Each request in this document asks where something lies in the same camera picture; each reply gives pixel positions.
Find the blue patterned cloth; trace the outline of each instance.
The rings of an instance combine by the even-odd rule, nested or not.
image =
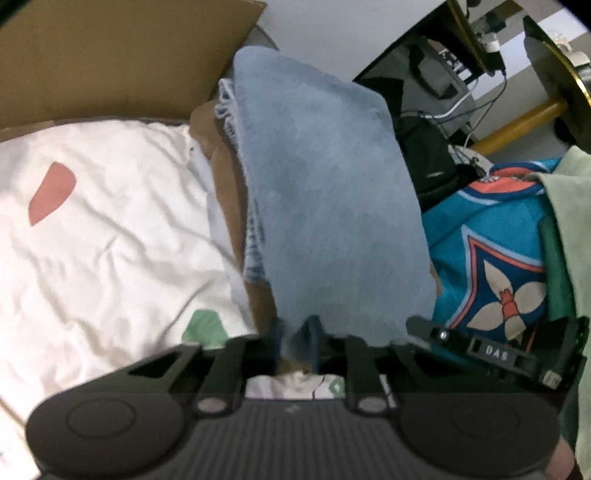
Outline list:
[[[423,214],[443,286],[433,321],[498,342],[517,338],[546,313],[539,220],[552,212],[533,172],[559,160],[502,164]]]

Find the light green fabric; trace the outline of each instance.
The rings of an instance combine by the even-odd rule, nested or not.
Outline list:
[[[572,147],[553,174],[536,174],[552,203],[564,257],[573,284],[578,316],[591,317],[591,155]],[[591,478],[591,342],[590,359],[579,385],[579,437],[576,457],[585,479]]]
[[[213,310],[195,310],[182,337],[183,342],[198,342],[205,349],[222,348],[228,341],[222,321]]]

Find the electronic device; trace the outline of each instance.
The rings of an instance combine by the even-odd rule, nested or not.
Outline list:
[[[276,319],[264,337],[182,344],[57,394],[31,415],[27,442],[44,480],[543,480],[588,322],[565,319],[569,345],[537,356],[420,317],[407,327],[422,345],[370,348],[311,317],[311,367],[343,376],[345,397],[245,398],[248,378],[278,371]]]

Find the dark green fabric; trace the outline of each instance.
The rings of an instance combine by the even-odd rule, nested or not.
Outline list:
[[[542,218],[538,223],[538,231],[546,268],[548,319],[558,320],[569,316],[574,317],[573,286],[566,269],[556,219],[551,215]]]
[[[546,288],[548,293],[548,319],[558,320],[574,316],[574,294],[566,269],[558,225],[553,215],[548,215],[538,223],[542,256],[546,268]],[[574,450],[579,430],[579,402],[577,386],[564,402],[559,414],[561,433]]]

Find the teal fabric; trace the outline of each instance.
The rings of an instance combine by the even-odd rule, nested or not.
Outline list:
[[[556,219],[548,215],[538,223],[542,256],[546,268],[548,320],[575,315],[573,286],[566,268]]]

